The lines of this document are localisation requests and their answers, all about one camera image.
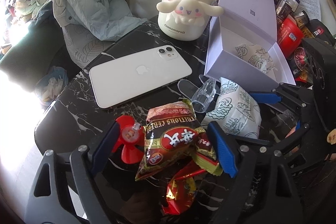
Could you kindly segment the red plastic flower suction toy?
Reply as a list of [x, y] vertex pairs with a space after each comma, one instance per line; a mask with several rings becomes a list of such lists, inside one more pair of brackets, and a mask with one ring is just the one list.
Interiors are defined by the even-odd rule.
[[139, 163], [144, 155], [144, 127], [129, 115], [118, 117], [116, 122], [120, 126], [120, 131], [112, 153], [122, 146], [121, 160], [125, 164]]

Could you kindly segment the white printed snack pack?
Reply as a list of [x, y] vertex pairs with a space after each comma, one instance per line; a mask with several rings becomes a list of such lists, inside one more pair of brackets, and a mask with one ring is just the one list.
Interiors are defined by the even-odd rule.
[[270, 54], [260, 45], [257, 44], [240, 44], [235, 47], [238, 57], [257, 68], [269, 77], [274, 77], [276, 66]]
[[206, 128], [210, 122], [217, 122], [227, 134], [258, 139], [260, 107], [239, 84], [222, 77], [215, 108], [205, 115], [201, 125]]

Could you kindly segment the brown cereal snack pack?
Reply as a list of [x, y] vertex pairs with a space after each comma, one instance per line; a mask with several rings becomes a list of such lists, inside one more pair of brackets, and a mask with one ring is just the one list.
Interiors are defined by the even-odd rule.
[[187, 98], [157, 106], [146, 118], [144, 155], [135, 180], [143, 180], [190, 156], [201, 169], [220, 176], [223, 169], [205, 128]]

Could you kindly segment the red gold candy pack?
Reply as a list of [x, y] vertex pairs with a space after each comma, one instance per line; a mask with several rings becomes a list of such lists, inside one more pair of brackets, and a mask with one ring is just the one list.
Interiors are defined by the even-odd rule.
[[165, 203], [162, 205], [164, 215], [180, 215], [192, 206], [197, 192], [194, 177], [205, 173], [207, 171], [194, 161], [176, 173], [167, 185]]

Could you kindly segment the red canister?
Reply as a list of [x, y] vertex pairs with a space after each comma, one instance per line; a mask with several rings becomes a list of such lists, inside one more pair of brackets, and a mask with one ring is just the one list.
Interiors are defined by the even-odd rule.
[[286, 18], [278, 30], [277, 43], [285, 56], [288, 58], [300, 45], [303, 32], [289, 18]]

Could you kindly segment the white smartphone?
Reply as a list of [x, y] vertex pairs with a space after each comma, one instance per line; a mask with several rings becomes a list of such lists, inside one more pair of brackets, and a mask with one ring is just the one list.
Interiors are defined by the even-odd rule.
[[92, 67], [89, 77], [98, 107], [107, 109], [191, 75], [172, 46], [133, 53]]

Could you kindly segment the black gold oat bag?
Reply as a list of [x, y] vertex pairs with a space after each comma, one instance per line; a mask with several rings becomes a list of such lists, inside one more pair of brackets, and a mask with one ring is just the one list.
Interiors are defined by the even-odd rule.
[[335, 48], [335, 37], [320, 20], [310, 19], [305, 11], [295, 14], [294, 20], [303, 33], [303, 39], [288, 60], [294, 80], [301, 86], [310, 86], [314, 80], [322, 83], [322, 55], [327, 48]]

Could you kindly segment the clear jar dark label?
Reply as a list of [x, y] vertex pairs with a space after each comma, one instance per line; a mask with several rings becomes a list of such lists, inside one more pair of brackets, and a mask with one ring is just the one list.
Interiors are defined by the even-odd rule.
[[278, 27], [292, 12], [293, 6], [294, 6], [293, 0], [279, 0], [278, 5], [276, 6], [276, 20]]

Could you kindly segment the lavender open gift box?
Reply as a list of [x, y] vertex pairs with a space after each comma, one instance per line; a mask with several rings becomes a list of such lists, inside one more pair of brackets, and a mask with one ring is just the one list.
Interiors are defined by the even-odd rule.
[[[294, 77], [277, 44], [276, 11], [273, 0], [220, 0], [223, 15], [210, 21], [209, 46], [204, 74], [224, 77], [248, 92], [269, 92], [280, 83], [294, 84]], [[274, 77], [262, 73], [237, 56], [240, 44], [262, 46], [276, 66]]]

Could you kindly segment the white paper sheet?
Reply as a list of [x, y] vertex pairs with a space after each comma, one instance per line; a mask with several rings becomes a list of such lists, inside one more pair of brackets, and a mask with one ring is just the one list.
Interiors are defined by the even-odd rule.
[[301, 0], [296, 13], [305, 11], [309, 19], [321, 20], [321, 7], [319, 0]]

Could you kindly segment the dark green sofa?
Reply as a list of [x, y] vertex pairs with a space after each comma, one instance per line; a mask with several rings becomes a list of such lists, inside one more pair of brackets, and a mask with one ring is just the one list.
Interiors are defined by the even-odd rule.
[[1, 72], [28, 92], [34, 91], [53, 66], [65, 69], [70, 80], [80, 71], [70, 58], [61, 27], [52, 17], [30, 28], [1, 59]]

